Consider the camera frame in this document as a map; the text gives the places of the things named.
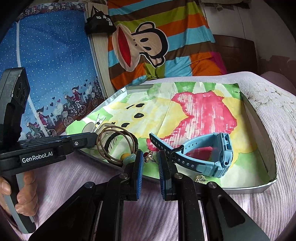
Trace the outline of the left hand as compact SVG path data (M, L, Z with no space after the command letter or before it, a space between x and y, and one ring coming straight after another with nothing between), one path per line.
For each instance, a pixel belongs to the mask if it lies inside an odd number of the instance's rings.
M39 208L37 195L37 181L33 170L27 171L23 176L24 186L17 194L16 212L24 216L35 216ZM11 216L8 205L4 199L11 194L11 187L5 178L1 177L1 207L4 212Z

